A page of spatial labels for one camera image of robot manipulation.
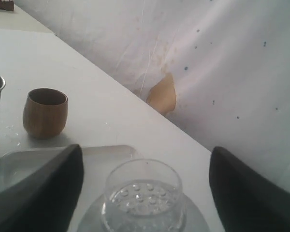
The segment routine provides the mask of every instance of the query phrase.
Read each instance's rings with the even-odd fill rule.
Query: white tray
[[[0,191],[33,173],[64,148],[16,151],[0,159]],[[68,232],[77,231],[79,222],[90,205],[101,196],[108,174],[119,164],[142,158],[130,146],[82,147],[85,176],[83,188]]]

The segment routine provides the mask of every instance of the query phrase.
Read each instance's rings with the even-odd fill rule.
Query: white backdrop
[[[199,143],[290,191],[290,0],[16,3]]]

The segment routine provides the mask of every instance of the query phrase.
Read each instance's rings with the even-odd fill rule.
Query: table surface
[[[18,6],[14,7],[14,12],[0,10],[0,29],[52,33],[50,29],[35,20]]]
[[[130,145],[174,167],[210,230],[224,231],[208,182],[210,151],[54,34],[0,29],[0,75],[7,83],[0,102],[0,157],[71,143]],[[67,125],[51,140],[31,139],[22,126],[27,93],[39,87],[58,89],[69,98]]]

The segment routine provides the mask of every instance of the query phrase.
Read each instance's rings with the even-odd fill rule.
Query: brown wooden cup
[[[29,135],[48,139],[59,135],[66,125],[67,96],[55,89],[37,88],[29,92],[23,125]]]

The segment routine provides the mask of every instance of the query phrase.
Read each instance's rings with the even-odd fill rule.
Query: white cloth
[[[168,119],[290,191],[290,0],[16,3],[143,100],[171,73]]]

